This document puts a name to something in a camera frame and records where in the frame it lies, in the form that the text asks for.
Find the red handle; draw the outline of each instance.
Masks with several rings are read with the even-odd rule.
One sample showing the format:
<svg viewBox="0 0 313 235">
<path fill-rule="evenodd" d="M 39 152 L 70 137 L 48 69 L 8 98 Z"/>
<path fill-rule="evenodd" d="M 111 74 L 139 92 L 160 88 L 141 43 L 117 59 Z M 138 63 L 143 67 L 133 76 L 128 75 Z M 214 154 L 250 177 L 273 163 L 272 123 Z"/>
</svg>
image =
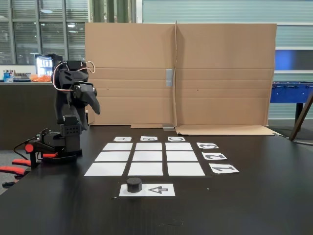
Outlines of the red handle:
<svg viewBox="0 0 313 235">
<path fill-rule="evenodd" d="M 16 174 L 16 175 L 24 175 L 25 169 L 15 166 L 0 166 L 0 172 Z"/>
<path fill-rule="evenodd" d="M 13 165 L 24 165 L 24 166 L 30 166 L 30 160 L 25 159 L 14 159 L 12 161 Z"/>
</svg>

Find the label card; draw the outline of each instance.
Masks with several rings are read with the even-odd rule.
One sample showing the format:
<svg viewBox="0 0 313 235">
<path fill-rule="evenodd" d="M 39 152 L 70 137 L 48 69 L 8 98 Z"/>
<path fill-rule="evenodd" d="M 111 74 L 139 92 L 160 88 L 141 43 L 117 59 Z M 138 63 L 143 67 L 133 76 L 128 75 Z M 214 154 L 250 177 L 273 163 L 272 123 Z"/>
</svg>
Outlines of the label card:
<svg viewBox="0 0 313 235">
<path fill-rule="evenodd" d="M 224 160 L 227 159 L 223 153 L 203 153 L 206 160 Z"/>
<path fill-rule="evenodd" d="M 116 142 L 129 142 L 132 140 L 132 137 L 115 137 L 114 141 Z"/>
<path fill-rule="evenodd" d="M 167 163 L 169 176 L 203 176 L 199 163 Z"/>
<path fill-rule="evenodd" d="M 135 151 L 133 162 L 161 162 L 162 151 Z"/>
<path fill-rule="evenodd" d="M 101 152 L 95 162 L 127 162 L 130 151 Z"/>
<path fill-rule="evenodd" d="M 126 163 L 93 163 L 85 176 L 121 176 Z"/>
<path fill-rule="evenodd" d="M 162 150 L 162 143 L 137 143 L 135 150 Z"/>
<path fill-rule="evenodd" d="M 173 184 L 142 184 L 140 192 L 128 192 L 127 185 L 121 185 L 120 197 L 175 196 Z"/>
<path fill-rule="evenodd" d="M 197 143 L 199 148 L 209 149 L 209 148 L 218 148 L 214 143 Z"/>
<path fill-rule="evenodd" d="M 140 141 L 157 141 L 157 137 L 153 136 L 142 136 Z"/>
<path fill-rule="evenodd" d="M 184 137 L 179 137 L 179 136 L 175 136 L 175 137 L 169 137 L 168 141 L 171 142 L 180 142 L 180 141 L 185 141 Z"/>
<path fill-rule="evenodd" d="M 165 143 L 166 150 L 192 150 L 190 143 Z"/>
<path fill-rule="evenodd" d="M 131 151 L 133 143 L 107 143 L 103 151 Z"/>
<path fill-rule="evenodd" d="M 132 163 L 128 175 L 163 175 L 162 163 Z"/>
<path fill-rule="evenodd" d="M 197 162 L 193 151 L 166 151 L 168 162 Z"/>
<path fill-rule="evenodd" d="M 217 174 L 239 172 L 235 167 L 228 164 L 211 164 L 209 163 L 212 171 Z"/>
</svg>

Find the tape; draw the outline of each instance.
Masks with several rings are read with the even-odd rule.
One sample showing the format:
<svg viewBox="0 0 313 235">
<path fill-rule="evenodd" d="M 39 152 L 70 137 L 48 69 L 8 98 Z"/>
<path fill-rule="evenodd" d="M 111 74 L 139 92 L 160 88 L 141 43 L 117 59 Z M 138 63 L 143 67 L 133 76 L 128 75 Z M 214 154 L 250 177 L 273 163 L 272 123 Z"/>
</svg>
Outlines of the tape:
<svg viewBox="0 0 313 235">
<path fill-rule="evenodd" d="M 173 85 L 173 69 L 166 69 L 166 86 L 171 87 Z"/>
</svg>

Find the ceiling light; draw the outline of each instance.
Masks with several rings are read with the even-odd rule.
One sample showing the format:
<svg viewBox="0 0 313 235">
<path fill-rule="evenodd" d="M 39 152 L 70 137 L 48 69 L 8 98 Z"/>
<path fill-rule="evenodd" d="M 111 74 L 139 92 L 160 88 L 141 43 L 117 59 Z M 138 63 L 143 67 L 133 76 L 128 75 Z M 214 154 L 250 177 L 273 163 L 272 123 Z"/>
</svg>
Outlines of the ceiling light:
<svg viewBox="0 0 313 235">
<path fill-rule="evenodd" d="M 51 14 L 51 13 L 53 13 L 53 11 L 47 10 L 47 9 L 41 9 L 40 11 L 43 12 L 43 13 L 46 13 L 46 14 Z"/>
</svg>

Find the black table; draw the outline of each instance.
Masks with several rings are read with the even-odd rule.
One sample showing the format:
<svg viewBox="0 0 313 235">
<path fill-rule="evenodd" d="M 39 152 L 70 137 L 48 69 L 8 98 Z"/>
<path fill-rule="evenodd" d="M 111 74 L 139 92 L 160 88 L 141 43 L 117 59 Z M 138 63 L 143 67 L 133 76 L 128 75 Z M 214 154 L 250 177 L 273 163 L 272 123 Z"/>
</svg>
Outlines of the black table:
<svg viewBox="0 0 313 235">
<path fill-rule="evenodd" d="M 0 196 L 4 235 L 312 235 L 313 156 L 283 137 L 185 136 L 206 176 L 141 176 L 172 183 L 176 196 L 119 197 L 123 176 L 84 176 L 115 137 L 173 131 L 97 126 L 81 137 L 84 156 L 67 165 L 41 164 Z M 213 173 L 196 142 L 215 143 L 239 173 Z"/>
</svg>

